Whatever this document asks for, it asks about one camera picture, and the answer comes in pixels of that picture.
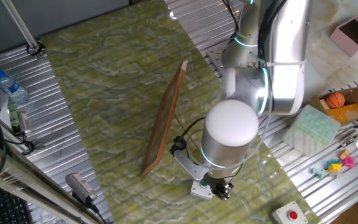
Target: red emergency stop button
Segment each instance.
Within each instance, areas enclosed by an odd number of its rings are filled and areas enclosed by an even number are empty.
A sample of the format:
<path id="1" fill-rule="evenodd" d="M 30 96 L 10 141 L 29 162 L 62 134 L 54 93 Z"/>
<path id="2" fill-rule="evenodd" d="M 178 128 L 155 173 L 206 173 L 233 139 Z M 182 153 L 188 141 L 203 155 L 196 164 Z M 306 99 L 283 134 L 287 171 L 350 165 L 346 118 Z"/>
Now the red emergency stop button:
<path id="1" fill-rule="evenodd" d="M 295 221 L 296 219 L 298 219 L 298 214 L 294 211 L 292 212 L 289 212 L 288 213 L 288 218 L 291 220 L 291 221 Z"/>

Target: yellow toy block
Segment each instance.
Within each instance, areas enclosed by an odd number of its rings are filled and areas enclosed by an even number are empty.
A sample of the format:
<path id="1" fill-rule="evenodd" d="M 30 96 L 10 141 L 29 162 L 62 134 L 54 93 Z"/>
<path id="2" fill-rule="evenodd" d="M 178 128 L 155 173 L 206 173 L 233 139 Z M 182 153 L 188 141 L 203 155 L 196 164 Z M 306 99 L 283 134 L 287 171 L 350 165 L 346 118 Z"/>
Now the yellow toy block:
<path id="1" fill-rule="evenodd" d="M 330 172 L 337 172 L 338 170 L 341 170 L 341 169 L 342 169 L 342 165 L 340 165 L 340 164 L 331 164 L 328 167 L 328 171 L 330 171 Z"/>
<path id="2" fill-rule="evenodd" d="M 341 153 L 339 158 L 344 160 L 349 154 L 350 154 L 350 152 L 347 149 L 345 149 L 345 150 L 343 150 L 343 152 Z"/>

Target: orange basketball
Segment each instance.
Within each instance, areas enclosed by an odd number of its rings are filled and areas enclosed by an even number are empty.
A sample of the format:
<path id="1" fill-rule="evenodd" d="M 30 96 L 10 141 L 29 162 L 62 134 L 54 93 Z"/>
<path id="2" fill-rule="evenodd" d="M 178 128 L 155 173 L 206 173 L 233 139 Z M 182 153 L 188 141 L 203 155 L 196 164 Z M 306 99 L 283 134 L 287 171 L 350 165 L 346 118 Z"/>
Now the orange basketball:
<path id="1" fill-rule="evenodd" d="M 332 93 L 327 96 L 326 103 L 331 109 L 338 109 L 345 105 L 345 96 L 340 93 Z"/>

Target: water bottle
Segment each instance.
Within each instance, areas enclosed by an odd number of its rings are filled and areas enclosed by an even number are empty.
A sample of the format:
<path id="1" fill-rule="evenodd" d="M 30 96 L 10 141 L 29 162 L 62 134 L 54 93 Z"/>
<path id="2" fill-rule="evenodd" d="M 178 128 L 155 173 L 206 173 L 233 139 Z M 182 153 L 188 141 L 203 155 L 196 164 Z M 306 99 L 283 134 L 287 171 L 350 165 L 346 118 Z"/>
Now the water bottle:
<path id="1" fill-rule="evenodd" d="M 17 104 L 24 104 L 29 100 L 27 91 L 23 89 L 12 75 L 6 75 L 0 69 L 0 88 Z"/>

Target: keyboard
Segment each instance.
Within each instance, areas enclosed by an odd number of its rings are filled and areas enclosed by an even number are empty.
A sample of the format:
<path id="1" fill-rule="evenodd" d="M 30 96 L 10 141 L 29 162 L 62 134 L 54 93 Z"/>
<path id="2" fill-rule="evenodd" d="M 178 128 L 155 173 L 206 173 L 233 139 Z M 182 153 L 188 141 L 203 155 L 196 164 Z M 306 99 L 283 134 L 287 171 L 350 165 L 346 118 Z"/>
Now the keyboard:
<path id="1" fill-rule="evenodd" d="M 27 202 L 0 189 L 0 224 L 31 224 Z"/>

